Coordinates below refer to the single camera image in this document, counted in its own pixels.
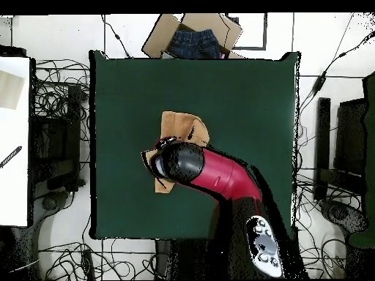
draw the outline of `wire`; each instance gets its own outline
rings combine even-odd
[[[331,276],[331,274],[328,272],[328,270],[327,270],[327,266],[326,266],[326,263],[325,263],[325,258],[329,258],[329,257],[328,257],[327,255],[324,255],[324,253],[323,253],[324,246],[325,246],[326,244],[328,244],[329,242],[332,242],[332,241],[340,242],[340,243],[342,243],[344,246],[346,246],[346,244],[345,244],[345,242],[343,242],[343,241],[340,240],[340,239],[332,238],[332,239],[329,239],[329,240],[325,241],[325,242],[323,243],[323,245],[322,245],[322,248],[321,248],[321,256],[322,256],[323,268],[324,268],[325,272],[327,273],[328,277],[331,278],[331,279],[334,279],[334,278]],[[338,266],[340,269],[342,269],[342,270],[345,271],[345,265],[344,265],[343,261],[342,261],[338,256],[336,256],[335,258],[336,258],[336,260],[338,260],[338,263],[336,263],[334,260],[332,260],[332,258],[329,258],[329,259],[332,261],[332,263],[334,263],[334,264],[335,264],[336,266]]]
[[[228,29],[227,32],[226,32],[226,40],[228,39],[228,34],[229,34],[229,31],[231,30],[229,28],[229,26],[226,24],[226,22],[224,21],[223,19],[223,16],[221,16],[221,14],[219,13],[219,16],[221,18],[221,20],[223,21],[224,25],[226,26],[226,28]]]
[[[15,271],[19,271],[19,270],[21,270],[21,269],[25,269],[25,268],[27,268],[27,267],[29,267],[29,266],[31,266],[31,265],[34,265],[35,263],[37,263],[37,262],[39,262],[39,261],[40,261],[40,258],[37,259],[36,261],[30,263],[30,264],[27,264],[27,265],[25,265],[25,266],[20,267],[19,269],[14,269],[14,270],[10,271],[10,273],[11,273],[11,272],[15,272]]]
[[[104,23],[105,25],[109,26],[109,28],[111,28],[112,32],[114,33],[114,37],[115,37],[116,39],[118,39],[118,41],[120,41],[120,43],[121,43],[121,45],[122,45],[122,48],[124,49],[124,52],[125,52],[126,56],[127,56],[128,58],[130,58],[130,55],[129,55],[129,53],[127,52],[127,50],[126,50],[124,44],[122,43],[120,36],[114,31],[114,28],[112,27],[112,25],[111,25],[110,23],[107,23],[107,22],[104,20],[104,16],[103,16],[103,15],[101,15],[101,18],[102,18],[103,23]]]
[[[352,15],[350,15],[349,22],[348,22],[348,24],[346,25],[346,28],[345,28],[344,34],[343,34],[343,36],[341,37],[340,43],[338,44],[338,47],[337,47],[337,50],[336,50],[336,53],[335,53],[333,59],[336,58],[336,55],[337,55],[337,53],[338,53],[338,50],[339,50],[339,48],[340,48],[340,46],[341,46],[341,43],[343,42],[343,39],[344,39],[344,37],[345,37],[346,30],[348,30],[349,24],[350,24],[350,22],[351,22],[353,16],[354,16],[354,13],[352,13]]]

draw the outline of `button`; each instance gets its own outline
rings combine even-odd
[[[259,260],[262,262],[268,262],[268,257],[265,254],[260,254]]]
[[[261,233],[261,232],[263,231],[263,229],[262,229],[260,226],[256,226],[256,227],[254,228],[254,231],[255,231],[256,233]]]

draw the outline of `cardboard box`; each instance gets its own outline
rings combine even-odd
[[[218,39],[220,52],[227,57],[242,33],[240,25],[218,13],[186,13],[181,23],[172,14],[162,14],[142,51],[151,58],[160,58],[162,50],[168,50],[176,30],[203,31],[211,29]]]

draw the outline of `white floor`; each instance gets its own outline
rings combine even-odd
[[[332,61],[336,49],[349,22],[351,13],[269,13],[267,27],[267,49],[265,51],[239,51],[247,58],[279,59],[289,51],[302,53],[300,65],[300,102],[302,102],[316,80],[327,65]],[[115,32],[131,56],[145,57],[141,47],[149,35],[158,15],[106,15]],[[338,54],[356,46],[365,35],[375,28],[374,17],[366,14],[354,14],[341,43]],[[88,51],[104,50],[110,58],[125,57],[121,44],[113,36],[111,30],[105,27],[100,15],[49,15],[49,16],[15,16],[12,22],[12,36],[10,33],[10,20],[0,18],[0,44],[25,48],[28,56],[36,60],[43,59],[73,59],[89,66]],[[249,42],[256,41],[250,35],[252,32],[260,33],[261,27],[246,32]],[[315,133],[316,101],[319,97],[331,98],[331,127],[336,126],[336,114],[340,102],[363,97],[362,78],[375,71],[375,39],[352,51],[342,59],[337,60],[327,73],[327,81],[316,98],[305,109],[302,115],[302,124],[308,128],[308,137]],[[335,131],[331,135],[331,164],[333,161]],[[86,161],[88,154],[87,143],[82,142],[81,160]],[[305,168],[313,167],[314,143],[310,142],[301,148]],[[311,177],[312,171],[303,171],[301,174]],[[81,240],[90,214],[89,192],[89,167],[82,170],[82,179],[87,185],[80,188],[75,194],[75,200],[70,208],[59,212],[56,216],[48,218],[40,232],[40,249],[67,244]],[[342,239],[339,229],[324,220],[318,211],[309,213],[301,211],[301,220],[313,234],[317,247],[331,238]],[[94,251],[101,251],[101,241],[91,240],[84,236]],[[104,241],[105,255],[111,260],[112,240]],[[308,232],[300,232],[301,249],[313,246]],[[325,248],[331,256],[345,257],[345,249],[341,244],[331,243]],[[154,242],[151,240],[117,240],[114,244],[117,252],[154,252]],[[130,261],[135,265],[136,271],[142,270],[143,259],[148,259],[150,254],[114,254],[117,261]],[[316,251],[304,252],[306,262],[314,262]],[[41,252],[40,266],[44,274],[59,257],[57,252]],[[321,268],[319,261],[309,267]],[[309,269],[312,278],[320,277],[319,270]],[[137,279],[152,279],[147,272],[140,274]],[[109,271],[103,279],[118,279]]]

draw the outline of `black cable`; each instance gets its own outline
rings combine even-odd
[[[219,16],[221,18],[221,20],[223,21],[224,25],[226,26],[226,28],[228,29],[227,32],[226,32],[226,40],[228,39],[228,34],[229,34],[229,31],[231,30],[229,28],[229,26],[226,24],[226,22],[224,21],[223,17],[221,16],[221,14],[219,13]]]
[[[346,28],[345,28],[345,31],[344,31],[343,36],[341,37],[340,43],[338,43],[338,47],[337,47],[337,50],[336,50],[336,53],[335,53],[333,59],[336,58],[336,55],[337,55],[337,53],[338,53],[338,50],[340,49],[341,43],[343,42],[343,39],[344,39],[344,37],[345,37],[345,33],[346,33],[346,31],[348,30],[349,24],[350,24],[350,22],[352,21],[353,16],[354,16],[354,13],[352,13],[352,15],[350,16],[349,22],[348,22],[348,24],[346,25]]]
[[[130,58],[130,55],[129,55],[129,53],[127,52],[127,50],[126,50],[124,44],[122,43],[120,36],[114,31],[114,28],[112,27],[112,25],[111,25],[110,23],[107,23],[107,22],[104,20],[103,15],[101,15],[101,18],[102,18],[103,23],[111,28],[112,32],[114,33],[114,37],[115,37],[116,39],[118,39],[118,41],[120,41],[120,43],[121,43],[121,45],[122,45],[122,48],[124,49],[124,52],[125,52],[126,56],[127,56],[128,58]]]
[[[328,244],[329,242],[332,242],[332,241],[340,242],[340,243],[342,243],[344,246],[346,246],[346,244],[345,244],[344,241],[342,241],[342,240],[340,240],[340,239],[336,239],[336,238],[328,239],[327,241],[325,241],[325,242],[322,244],[322,248],[321,248],[321,256],[322,256],[323,268],[324,268],[325,272],[327,273],[328,277],[331,278],[331,279],[334,279],[334,278],[331,276],[331,274],[328,272],[328,270],[327,270],[326,263],[325,263],[325,258],[326,258],[327,256],[325,256],[325,255],[324,255],[324,252],[323,252],[324,246],[325,246],[326,244]],[[343,271],[345,272],[345,265],[344,265],[344,263],[342,262],[342,260],[341,260],[338,256],[335,257],[336,260],[340,259],[338,263],[336,263],[332,258],[329,258],[329,259],[330,259],[330,260],[331,260],[336,266],[338,266],[340,269],[343,269]]]
[[[345,33],[346,31],[344,32],[344,35],[343,37],[341,38],[341,41],[340,41],[340,44],[338,46],[338,49],[340,48],[340,45],[341,45],[341,42],[345,36]],[[311,100],[308,102],[308,104],[306,104],[305,106],[303,106],[303,104],[305,103],[305,101],[310,97],[311,95],[311,92],[309,93],[309,95],[306,97],[306,99],[304,100],[304,102],[301,104],[301,111],[300,111],[300,114],[299,114],[299,125],[302,126],[302,124],[300,123],[300,118],[301,118],[301,115],[302,115],[302,112],[305,110],[305,108],[311,103],[311,101],[313,100],[313,98],[316,96],[316,94],[322,89],[323,85],[324,85],[324,82],[326,80],[326,74],[327,74],[327,71],[329,70],[329,68],[335,63],[335,61],[337,61],[339,58],[341,57],[344,57],[345,55],[347,55],[348,53],[352,52],[353,50],[359,48],[363,43],[366,43],[367,41],[369,41],[371,38],[375,37],[375,31],[371,32],[370,34],[368,34],[366,37],[364,37],[362,39],[362,41],[354,46],[353,48],[351,48],[350,50],[348,50],[347,52],[344,52],[344,53],[341,53],[340,55],[338,55],[337,57],[335,57],[331,62],[330,64],[327,66],[327,68],[325,69],[325,71],[323,71],[323,73],[316,79],[315,81],[315,84],[313,85],[313,88],[311,89],[313,95],[312,95],[312,98]]]

